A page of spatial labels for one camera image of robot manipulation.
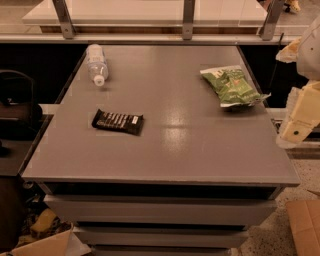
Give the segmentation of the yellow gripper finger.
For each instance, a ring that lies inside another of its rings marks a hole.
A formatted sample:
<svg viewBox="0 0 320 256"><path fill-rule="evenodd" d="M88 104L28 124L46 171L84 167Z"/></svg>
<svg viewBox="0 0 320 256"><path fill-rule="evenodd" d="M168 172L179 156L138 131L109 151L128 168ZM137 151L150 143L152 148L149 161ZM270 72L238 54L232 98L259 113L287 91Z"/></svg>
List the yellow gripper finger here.
<svg viewBox="0 0 320 256"><path fill-rule="evenodd" d="M297 62L299 59L299 46L301 38L296 38L280 50L276 55L276 60L283 63Z"/></svg>
<svg viewBox="0 0 320 256"><path fill-rule="evenodd" d="M310 80L301 89L293 87L286 103L276 144L291 149L301 144L320 124L320 81Z"/></svg>

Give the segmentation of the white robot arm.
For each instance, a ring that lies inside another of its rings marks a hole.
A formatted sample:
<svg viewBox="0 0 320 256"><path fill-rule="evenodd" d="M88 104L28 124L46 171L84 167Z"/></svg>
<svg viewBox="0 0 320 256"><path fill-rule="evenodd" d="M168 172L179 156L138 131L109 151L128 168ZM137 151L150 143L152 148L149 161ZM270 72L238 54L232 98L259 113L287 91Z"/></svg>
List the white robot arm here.
<svg viewBox="0 0 320 256"><path fill-rule="evenodd" d="M320 17L317 17L300 38L276 55L280 62L295 62L297 73L308 79L301 89L293 87L288 94L286 116L276 143L284 149L302 143L320 124Z"/></svg>

